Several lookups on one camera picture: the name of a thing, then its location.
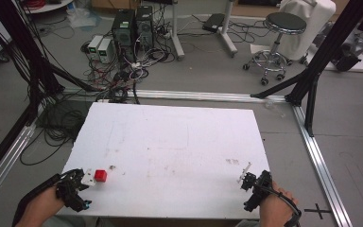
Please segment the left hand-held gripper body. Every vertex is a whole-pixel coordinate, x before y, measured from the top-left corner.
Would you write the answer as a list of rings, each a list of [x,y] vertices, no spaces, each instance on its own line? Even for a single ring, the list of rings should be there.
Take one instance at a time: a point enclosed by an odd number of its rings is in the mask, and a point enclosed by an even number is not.
[[[82,182],[84,171],[80,168],[68,170],[60,175],[57,182],[56,195],[62,199],[66,207],[76,212],[87,210],[92,203],[84,200],[78,193],[89,188],[89,185]]]

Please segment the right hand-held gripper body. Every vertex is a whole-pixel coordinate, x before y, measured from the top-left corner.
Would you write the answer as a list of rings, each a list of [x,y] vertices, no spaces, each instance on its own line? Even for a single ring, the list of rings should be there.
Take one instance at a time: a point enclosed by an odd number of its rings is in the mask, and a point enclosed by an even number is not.
[[[252,212],[270,194],[270,189],[272,188],[270,172],[263,170],[259,177],[247,172],[243,176],[241,188],[245,191],[252,190],[250,198],[244,202],[244,209]]]

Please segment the red cube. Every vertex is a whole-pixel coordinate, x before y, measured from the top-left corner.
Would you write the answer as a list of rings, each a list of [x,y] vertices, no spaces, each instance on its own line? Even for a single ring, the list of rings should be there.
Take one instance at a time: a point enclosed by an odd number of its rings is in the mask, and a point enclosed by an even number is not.
[[[95,171],[95,180],[97,182],[105,183],[107,180],[107,172],[103,169],[97,169]]]

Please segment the person's right hand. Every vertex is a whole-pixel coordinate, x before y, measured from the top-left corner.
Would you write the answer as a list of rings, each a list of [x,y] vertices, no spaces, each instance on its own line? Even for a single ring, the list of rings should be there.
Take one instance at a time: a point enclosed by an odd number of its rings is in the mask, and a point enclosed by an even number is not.
[[[260,227],[284,227],[293,215],[292,208],[276,195],[267,196],[260,203]]]

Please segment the person's left hand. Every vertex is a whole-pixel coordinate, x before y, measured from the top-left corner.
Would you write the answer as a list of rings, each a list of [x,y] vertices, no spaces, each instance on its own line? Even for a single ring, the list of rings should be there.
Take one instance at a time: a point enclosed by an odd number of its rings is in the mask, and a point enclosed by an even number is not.
[[[57,187],[51,186],[34,198],[27,206],[15,227],[42,227],[43,223],[56,215],[64,206],[56,195]]]

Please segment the person's grey trousers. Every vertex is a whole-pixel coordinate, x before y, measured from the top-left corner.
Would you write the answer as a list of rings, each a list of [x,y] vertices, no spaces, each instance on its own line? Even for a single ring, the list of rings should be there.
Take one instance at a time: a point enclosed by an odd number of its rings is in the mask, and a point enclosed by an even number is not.
[[[108,219],[99,217],[54,216],[42,227],[115,227]]]

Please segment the white power supply unit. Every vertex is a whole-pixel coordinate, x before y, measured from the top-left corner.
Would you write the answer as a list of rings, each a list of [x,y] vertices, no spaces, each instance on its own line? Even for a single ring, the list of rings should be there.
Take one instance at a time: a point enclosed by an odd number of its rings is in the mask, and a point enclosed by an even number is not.
[[[99,55],[98,55],[97,49],[99,48],[102,39],[103,39],[102,35],[95,35],[93,37],[93,39],[90,41],[90,43],[88,44],[87,48],[88,48],[89,57],[91,60],[94,60],[94,61],[99,60]]]
[[[102,63],[109,63],[112,60],[112,40],[104,38],[98,48],[98,55]]]

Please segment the white table stand leg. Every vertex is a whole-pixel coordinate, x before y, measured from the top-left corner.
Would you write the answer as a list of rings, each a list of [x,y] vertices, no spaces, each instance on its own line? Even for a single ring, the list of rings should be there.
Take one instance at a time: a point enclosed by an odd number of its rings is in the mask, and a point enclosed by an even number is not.
[[[184,51],[182,49],[182,44],[178,37],[178,0],[171,0],[172,2],[172,29],[171,29],[171,39],[176,51],[176,59],[181,61],[184,58]]]
[[[232,15],[232,9],[233,9],[233,2],[234,0],[226,0],[226,7],[224,11],[224,21],[222,27],[218,30],[219,35],[223,43],[225,44],[225,47],[228,50],[228,53],[233,58],[235,54],[237,53],[237,48],[235,47],[232,39],[230,38],[228,34],[229,30],[229,22]]]

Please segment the large black computer tower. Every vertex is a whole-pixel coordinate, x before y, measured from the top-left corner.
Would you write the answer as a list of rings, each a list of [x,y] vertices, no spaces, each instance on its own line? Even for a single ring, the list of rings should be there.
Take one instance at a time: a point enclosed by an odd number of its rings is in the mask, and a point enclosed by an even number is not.
[[[112,24],[112,36],[120,61],[134,62],[133,52],[136,40],[135,11],[133,9],[119,9]]]

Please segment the black machine on white board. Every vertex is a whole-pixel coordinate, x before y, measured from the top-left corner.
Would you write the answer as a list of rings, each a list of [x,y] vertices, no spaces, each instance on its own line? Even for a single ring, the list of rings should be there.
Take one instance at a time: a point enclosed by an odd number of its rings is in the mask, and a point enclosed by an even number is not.
[[[308,63],[312,61],[320,45],[330,33],[331,29],[322,30],[311,43],[307,53]],[[337,53],[332,57],[326,66],[326,70],[334,70],[338,72],[363,72],[363,39],[349,34]]]

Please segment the black round stool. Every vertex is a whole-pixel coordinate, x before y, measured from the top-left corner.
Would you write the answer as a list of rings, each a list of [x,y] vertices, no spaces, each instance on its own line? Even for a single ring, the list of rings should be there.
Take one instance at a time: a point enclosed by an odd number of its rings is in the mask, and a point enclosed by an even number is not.
[[[261,77],[261,84],[267,85],[267,75],[269,72],[277,73],[276,79],[285,78],[286,68],[291,64],[291,60],[278,51],[282,37],[284,35],[300,35],[306,30],[306,22],[297,15],[288,12],[273,12],[269,14],[263,22],[264,27],[269,31],[276,32],[277,37],[271,49],[257,51],[252,58],[243,65],[244,70],[249,70],[254,64],[264,71]]]

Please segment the flat black box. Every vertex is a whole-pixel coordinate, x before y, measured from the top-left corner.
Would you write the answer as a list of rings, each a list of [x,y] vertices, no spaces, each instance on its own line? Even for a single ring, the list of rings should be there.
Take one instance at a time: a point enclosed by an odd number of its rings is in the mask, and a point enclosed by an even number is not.
[[[216,33],[218,29],[223,25],[223,21],[223,13],[214,13],[204,22],[202,29]]]

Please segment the clear plastic bag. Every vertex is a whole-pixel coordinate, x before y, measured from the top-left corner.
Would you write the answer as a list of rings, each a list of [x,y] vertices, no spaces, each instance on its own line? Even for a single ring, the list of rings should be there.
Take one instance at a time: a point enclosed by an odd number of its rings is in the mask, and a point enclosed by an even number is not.
[[[101,19],[88,9],[68,9],[67,19],[71,28],[86,28],[98,26]]]

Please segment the slim black computer tower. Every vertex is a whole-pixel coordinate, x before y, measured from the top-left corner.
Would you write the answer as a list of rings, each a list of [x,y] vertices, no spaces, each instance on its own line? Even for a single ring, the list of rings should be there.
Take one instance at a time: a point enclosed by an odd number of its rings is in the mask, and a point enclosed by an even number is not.
[[[139,6],[136,10],[137,40],[145,51],[153,47],[152,13],[152,6]]]

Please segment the white cloth-covered chair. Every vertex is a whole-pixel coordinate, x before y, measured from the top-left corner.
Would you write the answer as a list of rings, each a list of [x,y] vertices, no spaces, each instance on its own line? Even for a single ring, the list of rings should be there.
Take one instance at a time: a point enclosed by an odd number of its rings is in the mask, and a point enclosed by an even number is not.
[[[280,12],[288,12],[306,22],[306,30],[300,35],[284,35],[278,52],[290,60],[304,56],[315,37],[336,11],[332,0],[282,0]]]

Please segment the round white table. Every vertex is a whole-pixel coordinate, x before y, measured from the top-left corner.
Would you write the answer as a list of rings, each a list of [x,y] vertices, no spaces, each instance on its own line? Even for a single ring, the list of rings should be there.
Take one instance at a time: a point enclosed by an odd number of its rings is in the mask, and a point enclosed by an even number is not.
[[[38,7],[29,7],[29,6],[23,6],[23,10],[27,14],[36,14],[36,13],[43,13],[48,12],[56,9],[61,9],[64,7],[67,7],[68,5],[72,5],[74,3],[74,0],[60,0],[59,3],[55,4],[48,4],[45,3],[43,6]]]

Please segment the black low frame bar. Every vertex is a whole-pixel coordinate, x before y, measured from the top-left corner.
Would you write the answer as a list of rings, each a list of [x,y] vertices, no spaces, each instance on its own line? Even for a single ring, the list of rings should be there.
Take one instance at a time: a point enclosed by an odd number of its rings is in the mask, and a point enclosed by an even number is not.
[[[31,104],[28,104],[20,117],[16,120],[13,127],[7,133],[3,141],[0,143],[0,162],[8,153],[10,146],[14,143],[15,138],[20,134],[22,128],[26,125],[31,113]]]

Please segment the long aluminium floor rail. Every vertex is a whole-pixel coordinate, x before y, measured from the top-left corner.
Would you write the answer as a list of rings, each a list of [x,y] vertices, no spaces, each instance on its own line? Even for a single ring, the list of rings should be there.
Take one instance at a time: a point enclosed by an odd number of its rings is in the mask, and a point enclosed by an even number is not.
[[[137,95],[138,99],[168,99],[168,100],[191,100],[231,103],[285,103],[283,96],[267,96],[265,98],[253,97],[246,94],[225,94],[205,92],[183,92],[183,91],[157,91],[157,90],[136,90],[128,92],[129,97]]]

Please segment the black short frame strut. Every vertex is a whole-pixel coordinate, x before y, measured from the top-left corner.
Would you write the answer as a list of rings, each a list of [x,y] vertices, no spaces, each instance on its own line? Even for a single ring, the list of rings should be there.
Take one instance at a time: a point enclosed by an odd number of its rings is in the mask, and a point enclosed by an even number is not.
[[[310,137],[314,136],[313,133],[313,118],[314,118],[314,111],[315,111],[315,103],[316,103],[316,96],[317,96],[317,89],[318,89],[318,81],[320,75],[316,75],[311,82],[311,86],[308,91],[308,98],[306,104],[306,113],[304,119],[304,127],[308,132]]]

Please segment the black diagonal frame brace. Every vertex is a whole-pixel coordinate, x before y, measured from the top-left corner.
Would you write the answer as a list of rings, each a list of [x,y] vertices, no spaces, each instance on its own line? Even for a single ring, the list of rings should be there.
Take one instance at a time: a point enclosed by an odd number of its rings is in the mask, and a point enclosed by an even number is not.
[[[268,96],[271,96],[279,91],[284,90],[287,87],[290,87],[292,85],[298,85],[303,78],[306,76],[307,70],[303,70],[300,74],[294,76],[293,78],[290,78],[288,80],[285,80],[271,88],[266,89],[263,92],[257,93],[257,94],[252,94],[251,97],[254,98],[260,98],[260,99],[264,99]]]

